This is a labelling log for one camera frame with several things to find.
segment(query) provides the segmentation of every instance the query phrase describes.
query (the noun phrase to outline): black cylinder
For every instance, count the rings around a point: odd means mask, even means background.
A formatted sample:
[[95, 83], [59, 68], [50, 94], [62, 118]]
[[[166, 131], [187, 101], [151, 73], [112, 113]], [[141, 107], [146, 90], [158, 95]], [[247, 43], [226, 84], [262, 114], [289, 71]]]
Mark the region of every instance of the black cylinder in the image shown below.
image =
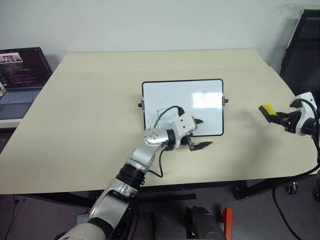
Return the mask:
[[145, 180], [145, 173], [140, 169], [126, 163], [120, 169], [120, 172], [118, 173], [116, 178], [139, 190], [140, 185]]

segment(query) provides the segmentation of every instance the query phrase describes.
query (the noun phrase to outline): whiteboard frame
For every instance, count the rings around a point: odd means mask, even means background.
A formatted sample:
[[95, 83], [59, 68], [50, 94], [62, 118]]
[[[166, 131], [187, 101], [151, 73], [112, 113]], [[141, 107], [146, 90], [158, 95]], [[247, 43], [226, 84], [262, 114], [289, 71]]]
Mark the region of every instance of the whiteboard frame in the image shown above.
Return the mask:
[[224, 110], [225, 110], [225, 95], [224, 95], [224, 81], [221, 78], [209, 78], [209, 79], [189, 79], [189, 80], [171, 80], [171, 81], [144, 81], [141, 84], [142, 89], [142, 111], [143, 111], [143, 127], [146, 130], [146, 113], [145, 113], [145, 98], [144, 98], [144, 84], [149, 83], [173, 83], [173, 82], [195, 82], [195, 81], [221, 81], [221, 91], [222, 91], [222, 133], [216, 135], [193, 135], [193, 137], [212, 137], [212, 136], [222, 136], [225, 132], [225, 119], [224, 119]]

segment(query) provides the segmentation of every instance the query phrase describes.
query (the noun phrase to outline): laptop computer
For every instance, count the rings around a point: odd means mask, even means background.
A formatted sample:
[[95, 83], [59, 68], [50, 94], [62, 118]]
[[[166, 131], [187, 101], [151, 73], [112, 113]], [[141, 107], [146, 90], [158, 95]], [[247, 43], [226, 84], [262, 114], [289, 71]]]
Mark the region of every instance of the laptop computer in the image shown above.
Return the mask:
[[51, 75], [40, 47], [0, 50], [0, 120], [22, 119]]

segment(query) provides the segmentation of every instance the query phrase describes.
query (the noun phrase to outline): desk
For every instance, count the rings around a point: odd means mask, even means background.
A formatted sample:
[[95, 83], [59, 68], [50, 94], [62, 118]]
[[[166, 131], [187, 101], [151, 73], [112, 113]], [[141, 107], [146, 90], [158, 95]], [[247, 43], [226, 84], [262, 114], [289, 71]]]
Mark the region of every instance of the desk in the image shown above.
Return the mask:
[[[213, 144], [165, 152], [164, 177], [146, 186], [276, 178], [314, 167], [310, 137], [258, 110], [290, 111], [294, 97], [255, 50], [68, 53], [0, 156], [0, 194], [104, 189], [143, 141], [141, 83], [221, 78], [229, 103]], [[151, 169], [158, 171], [158, 161]]]

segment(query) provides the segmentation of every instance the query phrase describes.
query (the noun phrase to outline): cable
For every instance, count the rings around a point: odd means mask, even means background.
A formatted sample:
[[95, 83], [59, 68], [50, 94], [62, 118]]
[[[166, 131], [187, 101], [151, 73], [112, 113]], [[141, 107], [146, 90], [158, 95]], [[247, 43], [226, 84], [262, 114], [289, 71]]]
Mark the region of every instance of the cable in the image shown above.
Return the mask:
[[157, 127], [158, 127], [158, 124], [159, 124], [159, 121], [160, 121], [161, 117], [162, 117], [166, 112], [168, 112], [170, 109], [173, 109], [173, 108], [177, 108], [177, 109], [178, 109], [178, 115], [179, 115], [179, 116], [181, 116], [182, 114], [185, 113], [184, 109], [183, 109], [182, 107], [180, 107], [180, 106], [174, 105], [174, 106], [168, 107], [166, 110], [164, 110], [163, 113], [160, 114], [158, 121], [157, 121], [157, 122], [155, 123], [155, 125], [154, 125], [154, 128], [157, 128]]
[[16, 200], [16, 195], [13, 195], [13, 203], [14, 203], [14, 208], [13, 208], [13, 211], [12, 211], [12, 218], [11, 218], [11, 221], [10, 221], [10, 224], [9, 224], [9, 227], [8, 227], [8, 230], [6, 231], [6, 234], [5, 234], [5, 237], [4, 237], [4, 240], [7, 240], [7, 236], [14, 224], [14, 220], [15, 220], [15, 210], [16, 210], [16, 207], [19, 203], [19, 200]]
[[301, 179], [301, 178], [303, 178], [303, 177], [315, 172], [316, 170], [318, 170], [320, 168], [320, 145], [319, 145], [319, 134], [320, 134], [320, 132], [319, 132], [319, 116], [318, 116], [317, 110], [315, 109], [315, 107], [308, 100], [297, 98], [292, 102], [292, 104], [294, 104], [294, 102], [304, 102], [304, 103], [308, 104], [309, 107], [313, 111], [314, 119], [315, 119], [316, 133], [312, 135], [312, 139], [313, 139], [314, 145], [315, 145], [316, 150], [317, 150], [317, 165], [314, 168], [312, 168], [311, 170], [309, 170], [309, 171], [306, 171], [304, 173], [300, 173], [300, 174], [295, 175], [295, 176], [290, 176], [290, 177], [287, 177], [287, 178], [285, 178], [283, 180], [278, 181], [272, 188], [272, 198], [273, 198], [273, 201], [274, 201], [274, 204], [275, 204], [276, 208], [278, 209], [278, 211], [279, 211], [279, 213], [280, 213], [280, 215], [282, 217], [282, 220], [284, 221], [284, 223], [287, 226], [287, 228], [289, 229], [289, 231], [292, 233], [292, 235], [296, 239], [303, 240], [301, 237], [299, 237], [296, 234], [296, 232], [289, 225], [284, 213], [282, 212], [282, 210], [281, 210], [281, 208], [279, 206], [277, 198], [276, 198], [276, 190], [277, 190], [278, 186], [283, 185], [283, 184], [288, 183], [288, 182], [297, 181], [297, 180], [299, 180], [299, 179]]
[[161, 165], [161, 157], [162, 157], [162, 154], [164, 153], [166, 149], [162, 149], [162, 151], [160, 152], [160, 155], [159, 155], [159, 168], [160, 168], [160, 174], [156, 173], [155, 171], [152, 171], [152, 170], [148, 170], [148, 172], [156, 175], [157, 177], [159, 178], [162, 178], [164, 176], [164, 172], [162, 171], [162, 165]]

